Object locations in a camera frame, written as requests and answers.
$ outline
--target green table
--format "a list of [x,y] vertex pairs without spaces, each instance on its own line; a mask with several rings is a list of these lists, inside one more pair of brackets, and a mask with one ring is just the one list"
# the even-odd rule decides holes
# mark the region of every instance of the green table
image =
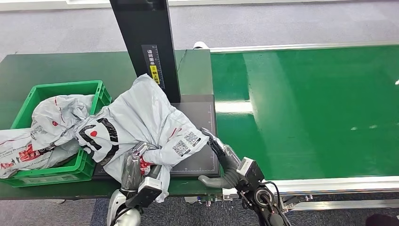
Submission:
[[[183,59],[184,51],[176,52],[181,93],[213,93],[219,137],[238,156],[256,159],[283,194],[399,191],[399,46],[210,52],[188,50]],[[0,129],[9,128],[35,84],[101,79],[115,98],[134,78],[123,52],[9,55],[0,64]],[[118,186],[0,184],[0,198],[105,197]],[[169,191],[221,193],[195,178],[174,178]]]
[[[182,95],[213,94],[209,50],[176,51]],[[115,99],[136,78],[127,52],[8,55],[0,63],[0,129],[9,129],[32,86],[43,83],[102,80]],[[109,197],[118,182],[79,183],[13,188],[0,183],[0,199]],[[170,195],[221,194],[196,178],[173,178]]]

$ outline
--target red logo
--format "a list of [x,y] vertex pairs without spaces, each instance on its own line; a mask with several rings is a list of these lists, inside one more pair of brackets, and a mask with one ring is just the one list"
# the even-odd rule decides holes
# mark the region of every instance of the red logo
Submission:
[[93,132],[91,132],[91,133],[90,133],[90,136],[92,136],[92,137],[97,136],[97,131],[94,130]]

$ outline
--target label sticker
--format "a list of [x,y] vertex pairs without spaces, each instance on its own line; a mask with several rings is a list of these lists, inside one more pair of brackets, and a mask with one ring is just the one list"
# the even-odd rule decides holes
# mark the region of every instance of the label sticker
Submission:
[[143,50],[145,63],[147,64],[148,75],[151,76],[162,89],[165,89],[157,45],[141,45],[141,48]]

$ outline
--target qr code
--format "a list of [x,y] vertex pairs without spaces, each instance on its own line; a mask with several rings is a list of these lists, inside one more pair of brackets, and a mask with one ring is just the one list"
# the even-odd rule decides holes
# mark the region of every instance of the qr code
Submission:
[[184,138],[189,142],[193,147],[201,140],[198,136],[196,136],[193,132],[190,132]]
[[181,157],[190,152],[190,149],[181,140],[179,140],[179,142],[175,146],[173,146],[173,150]]

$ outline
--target gray carpet floor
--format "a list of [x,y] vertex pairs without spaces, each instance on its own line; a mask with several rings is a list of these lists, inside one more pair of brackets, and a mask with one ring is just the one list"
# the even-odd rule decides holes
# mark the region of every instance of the gray carpet floor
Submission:
[[[399,40],[399,1],[172,7],[176,49]],[[7,54],[125,51],[110,8],[0,12],[0,61]],[[108,201],[0,201],[2,225],[103,226]],[[291,212],[294,225],[361,226],[372,213],[399,210]],[[210,208],[169,198],[152,205],[142,225],[256,225],[239,201]]]

